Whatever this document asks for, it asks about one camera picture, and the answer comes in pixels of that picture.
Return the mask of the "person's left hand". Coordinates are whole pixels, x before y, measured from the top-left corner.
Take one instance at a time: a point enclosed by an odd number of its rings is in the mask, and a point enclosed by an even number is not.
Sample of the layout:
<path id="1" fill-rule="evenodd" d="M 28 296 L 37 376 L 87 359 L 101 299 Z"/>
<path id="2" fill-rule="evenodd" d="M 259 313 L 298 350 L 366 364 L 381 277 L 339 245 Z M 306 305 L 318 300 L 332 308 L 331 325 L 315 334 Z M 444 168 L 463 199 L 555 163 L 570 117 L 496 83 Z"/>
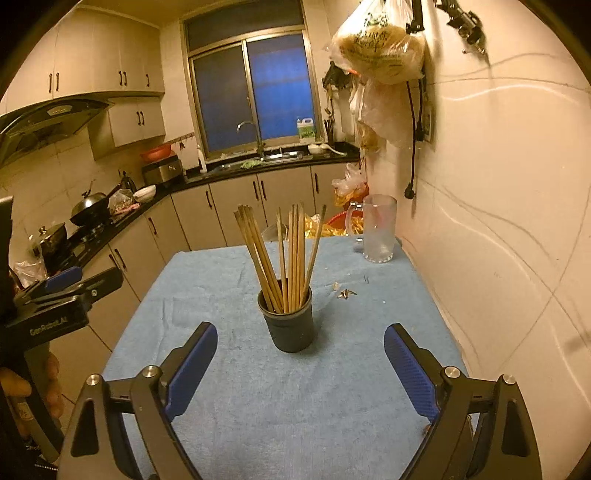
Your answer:
<path id="1" fill-rule="evenodd" d="M 53 353 L 48 354 L 44 368 L 48 379 L 45 393 L 47 407 L 51 416 L 59 419 L 63 415 L 64 402 L 58 381 L 60 364 Z M 5 367 L 1 368 L 1 386 L 6 398 L 26 398 L 32 393 L 32 387 L 27 380 Z"/>

